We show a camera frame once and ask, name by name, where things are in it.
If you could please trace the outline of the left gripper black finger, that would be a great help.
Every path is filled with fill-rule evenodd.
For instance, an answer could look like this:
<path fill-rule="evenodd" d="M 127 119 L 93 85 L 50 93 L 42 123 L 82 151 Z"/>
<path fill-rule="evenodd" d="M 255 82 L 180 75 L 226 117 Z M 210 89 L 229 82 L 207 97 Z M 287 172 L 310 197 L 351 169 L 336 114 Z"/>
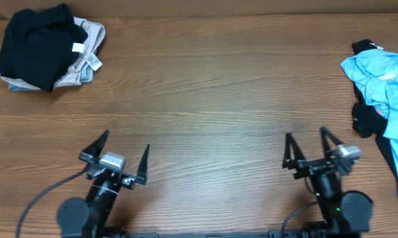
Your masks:
<path fill-rule="evenodd" d="M 147 144 L 137 169 L 136 182 L 142 185 L 146 185 L 147 183 L 147 174 L 148 174 L 147 160 L 149 157 L 149 148 L 150 145 Z"/>
<path fill-rule="evenodd" d="M 109 136 L 109 131 L 105 130 L 104 133 L 96 139 L 91 145 L 87 146 L 79 155 L 79 159 L 84 162 L 98 162 L 100 154 Z"/>

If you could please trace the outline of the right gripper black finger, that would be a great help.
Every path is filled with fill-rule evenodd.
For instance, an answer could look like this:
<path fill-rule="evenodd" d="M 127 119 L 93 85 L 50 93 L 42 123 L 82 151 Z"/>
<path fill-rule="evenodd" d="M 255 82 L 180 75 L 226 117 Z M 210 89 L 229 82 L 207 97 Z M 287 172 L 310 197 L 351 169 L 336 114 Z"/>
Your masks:
<path fill-rule="evenodd" d="M 332 141 L 335 146 L 342 144 L 341 140 L 339 140 L 334 134 L 332 134 L 331 131 L 326 127 L 320 127 L 320 135 L 324 155 L 329 155 L 332 151 L 329 146 L 329 141 Z"/>
<path fill-rule="evenodd" d="M 297 145 L 291 133 L 286 134 L 284 158 L 282 167 L 287 169 L 297 169 L 305 161 L 305 156 Z"/>

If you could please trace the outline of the light blue t-shirt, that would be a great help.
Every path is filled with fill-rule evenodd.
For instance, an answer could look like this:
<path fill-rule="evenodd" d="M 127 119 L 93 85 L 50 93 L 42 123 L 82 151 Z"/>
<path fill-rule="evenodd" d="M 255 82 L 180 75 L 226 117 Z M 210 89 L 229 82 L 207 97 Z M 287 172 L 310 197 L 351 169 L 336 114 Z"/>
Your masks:
<path fill-rule="evenodd" d="M 340 66 L 373 106 L 387 120 L 383 136 L 390 140 L 398 176 L 398 53 L 371 49 L 346 58 Z"/>

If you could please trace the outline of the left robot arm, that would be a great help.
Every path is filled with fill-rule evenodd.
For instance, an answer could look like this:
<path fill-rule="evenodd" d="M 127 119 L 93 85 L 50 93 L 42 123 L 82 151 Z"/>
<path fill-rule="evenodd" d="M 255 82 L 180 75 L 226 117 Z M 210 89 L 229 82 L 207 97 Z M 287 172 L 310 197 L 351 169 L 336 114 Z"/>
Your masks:
<path fill-rule="evenodd" d="M 121 188 L 133 190 L 136 184 L 147 182 L 147 145 L 136 175 L 124 172 L 124 156 L 102 154 L 109 131 L 105 131 L 91 145 L 82 150 L 79 159 L 86 162 L 85 174 L 92 185 L 85 198 L 65 200 L 57 211 L 56 221 L 61 236 L 66 238 L 127 237 L 123 227 L 107 227 L 106 223 Z"/>

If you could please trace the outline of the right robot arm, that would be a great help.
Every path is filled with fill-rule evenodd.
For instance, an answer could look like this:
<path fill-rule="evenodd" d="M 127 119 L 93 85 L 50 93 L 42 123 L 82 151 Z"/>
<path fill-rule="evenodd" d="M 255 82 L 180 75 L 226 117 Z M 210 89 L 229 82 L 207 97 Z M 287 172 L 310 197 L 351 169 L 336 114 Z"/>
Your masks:
<path fill-rule="evenodd" d="M 352 172 L 361 150 L 335 137 L 326 127 L 320 128 L 323 158 L 308 161 L 291 133 L 286 134 L 282 167 L 292 170 L 295 179 L 310 182 L 306 187 L 316 201 L 287 216 L 280 228 L 281 237 L 361 237 L 370 230 L 372 199 L 357 190 L 342 190 L 342 178 Z M 318 206 L 322 220 L 309 221 L 297 231 L 287 230 L 288 222 L 298 213 Z"/>

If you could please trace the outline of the black crumpled garment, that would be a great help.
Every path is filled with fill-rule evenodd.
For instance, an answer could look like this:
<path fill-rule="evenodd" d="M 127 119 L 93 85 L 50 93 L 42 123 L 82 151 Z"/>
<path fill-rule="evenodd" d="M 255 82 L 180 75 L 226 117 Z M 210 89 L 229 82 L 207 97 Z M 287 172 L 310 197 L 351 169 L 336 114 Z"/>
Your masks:
<path fill-rule="evenodd" d="M 354 51 L 354 56 L 365 50 L 384 50 L 382 47 L 377 46 L 374 42 L 368 39 L 353 43 L 352 49 Z M 358 90 L 354 82 L 353 86 L 354 92 L 358 97 L 358 102 L 355 103 L 352 108 L 352 117 L 354 119 L 352 127 L 363 138 L 370 137 L 372 134 L 377 134 L 376 143 L 387 164 L 390 166 L 398 184 L 397 169 L 395 168 L 395 162 L 393 160 L 390 140 L 383 136 L 387 126 L 387 120 L 373 106 L 369 106 L 365 103 L 363 94 Z"/>

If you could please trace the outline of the grey-blue folded garment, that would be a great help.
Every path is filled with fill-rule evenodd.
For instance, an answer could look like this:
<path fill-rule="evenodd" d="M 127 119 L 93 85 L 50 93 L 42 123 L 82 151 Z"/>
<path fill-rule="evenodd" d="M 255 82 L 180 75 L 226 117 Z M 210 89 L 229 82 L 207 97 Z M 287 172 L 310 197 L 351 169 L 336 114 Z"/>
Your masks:
<path fill-rule="evenodd" d="M 40 88 L 35 87 L 22 79 L 11 79 L 1 76 L 2 80 L 8 83 L 8 89 L 12 91 L 36 91 Z M 91 83 L 93 81 L 93 69 L 88 63 L 84 63 L 80 71 L 68 71 L 63 77 L 54 83 L 56 87 L 78 86 L 83 83 Z"/>

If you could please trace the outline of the beige folded garment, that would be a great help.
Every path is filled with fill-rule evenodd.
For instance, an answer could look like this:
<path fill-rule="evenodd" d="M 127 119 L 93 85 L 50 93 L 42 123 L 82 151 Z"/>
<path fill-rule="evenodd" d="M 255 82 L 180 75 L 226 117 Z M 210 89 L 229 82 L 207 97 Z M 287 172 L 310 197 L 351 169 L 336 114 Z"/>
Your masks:
<path fill-rule="evenodd" d="M 89 66 L 94 70 L 101 66 L 95 56 L 96 49 L 102 43 L 104 38 L 104 27 L 101 24 L 87 21 L 78 17 L 73 17 L 74 23 L 81 26 L 88 34 L 87 39 L 82 44 L 74 43 L 73 51 L 79 53 L 79 57 L 76 62 L 72 64 L 68 71 L 78 72 L 82 68 L 84 63 L 88 63 Z"/>

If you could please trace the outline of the black folded garment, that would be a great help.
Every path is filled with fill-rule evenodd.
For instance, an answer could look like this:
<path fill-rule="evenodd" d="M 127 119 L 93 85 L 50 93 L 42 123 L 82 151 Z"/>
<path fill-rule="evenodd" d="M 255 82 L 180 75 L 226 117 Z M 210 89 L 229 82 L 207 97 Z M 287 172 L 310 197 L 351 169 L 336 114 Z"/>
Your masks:
<path fill-rule="evenodd" d="M 74 23 L 65 4 L 43 11 L 25 9 L 9 21 L 0 50 L 0 76 L 21 79 L 43 91 L 52 92 L 55 82 L 79 57 L 74 43 L 82 44 L 88 34 Z"/>

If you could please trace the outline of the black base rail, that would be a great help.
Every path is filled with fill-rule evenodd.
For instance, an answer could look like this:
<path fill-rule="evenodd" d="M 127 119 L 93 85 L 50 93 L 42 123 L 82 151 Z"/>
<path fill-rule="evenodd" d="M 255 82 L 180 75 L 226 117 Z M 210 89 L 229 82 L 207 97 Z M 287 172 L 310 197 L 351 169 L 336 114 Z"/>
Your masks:
<path fill-rule="evenodd" d="M 127 233 L 124 238 L 300 238 L 299 230 L 287 229 L 282 235 L 280 230 L 273 229 L 267 232 L 238 232 L 238 233 L 183 233 L 183 234 L 158 234 Z"/>

